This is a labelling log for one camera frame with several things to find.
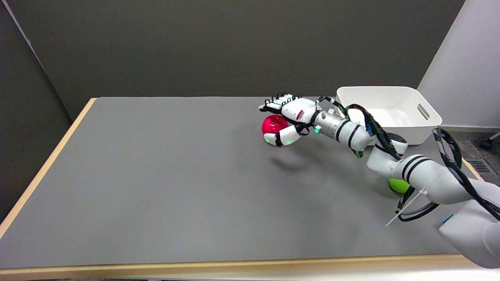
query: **blue connector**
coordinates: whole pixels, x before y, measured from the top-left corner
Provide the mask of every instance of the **blue connector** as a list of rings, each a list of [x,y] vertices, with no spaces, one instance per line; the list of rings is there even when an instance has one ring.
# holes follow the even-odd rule
[[[366,124],[366,131],[370,135],[370,137],[373,137],[374,134],[372,133],[372,126],[370,124]]]

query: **white plastic bin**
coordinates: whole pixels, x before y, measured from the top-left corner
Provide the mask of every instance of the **white plastic bin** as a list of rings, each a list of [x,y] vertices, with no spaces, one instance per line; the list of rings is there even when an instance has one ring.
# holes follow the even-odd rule
[[[420,94],[410,87],[354,86],[337,90],[343,106],[358,104],[370,112],[386,132],[405,138],[410,145],[422,144],[443,119]],[[349,109],[353,122],[365,125],[363,114]]]

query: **gray wall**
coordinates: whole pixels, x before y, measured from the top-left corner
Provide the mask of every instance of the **gray wall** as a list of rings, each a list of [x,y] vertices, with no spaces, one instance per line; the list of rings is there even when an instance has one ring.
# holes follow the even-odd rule
[[[8,0],[71,117],[90,97],[416,88],[464,0]]]
[[[467,0],[418,90],[443,125],[500,128],[500,1]]]
[[[0,4],[0,222],[70,126],[30,48]]]

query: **bin handle hole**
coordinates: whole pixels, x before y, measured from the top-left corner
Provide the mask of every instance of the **bin handle hole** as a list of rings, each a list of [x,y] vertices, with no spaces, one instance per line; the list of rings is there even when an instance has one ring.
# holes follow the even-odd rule
[[[418,112],[420,112],[420,114],[422,114],[422,116],[425,118],[425,120],[429,120],[429,118],[431,117],[429,115],[429,113],[427,112],[427,110],[422,106],[421,103],[419,103],[417,106],[416,106],[416,109],[418,110]]]

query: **metal cylinder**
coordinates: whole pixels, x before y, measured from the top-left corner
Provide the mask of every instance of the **metal cylinder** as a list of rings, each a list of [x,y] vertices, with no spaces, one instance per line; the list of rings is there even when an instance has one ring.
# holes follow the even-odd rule
[[[335,132],[337,128],[347,119],[340,117],[334,113],[330,113],[326,110],[321,111],[314,120],[314,129],[331,139],[335,139]]]

